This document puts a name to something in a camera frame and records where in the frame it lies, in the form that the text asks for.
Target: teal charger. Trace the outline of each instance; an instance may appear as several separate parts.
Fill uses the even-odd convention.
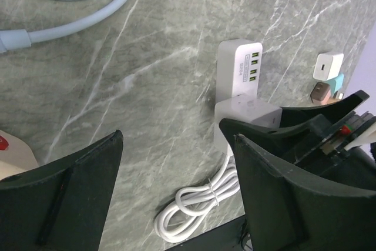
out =
[[[343,73],[340,73],[335,78],[332,78],[329,81],[325,82],[325,83],[330,85],[330,91],[331,91],[332,95],[340,90],[340,88],[343,85],[344,78],[345,78],[345,75]]]

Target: marble countertop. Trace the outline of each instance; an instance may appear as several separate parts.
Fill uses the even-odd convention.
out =
[[[29,31],[81,18],[110,0],[0,0],[0,29]],[[120,129],[125,148],[100,250],[163,250],[156,213],[205,180],[213,147],[216,50],[233,38],[264,46],[258,95],[309,105],[317,54],[345,53],[347,84],[376,20],[376,0],[129,0],[78,34],[0,55],[0,128],[40,164]],[[243,213],[221,202],[198,235]]]

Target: black base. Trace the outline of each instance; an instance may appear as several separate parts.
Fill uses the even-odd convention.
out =
[[[168,251],[243,251],[241,235],[246,224],[246,216],[238,217],[198,237],[192,238]]]

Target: small white charger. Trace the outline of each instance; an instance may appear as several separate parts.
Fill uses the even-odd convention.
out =
[[[344,54],[338,52],[321,53],[317,57],[313,78],[318,81],[327,81],[340,73]]]

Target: white power adapter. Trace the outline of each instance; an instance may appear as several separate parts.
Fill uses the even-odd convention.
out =
[[[280,125],[282,109],[256,99],[262,53],[261,43],[246,39],[223,41],[218,47],[214,145],[227,156],[233,152],[219,128],[222,119],[269,128]]]
[[[340,73],[344,54],[338,52],[321,53],[317,57],[313,78],[327,81],[335,78]]]

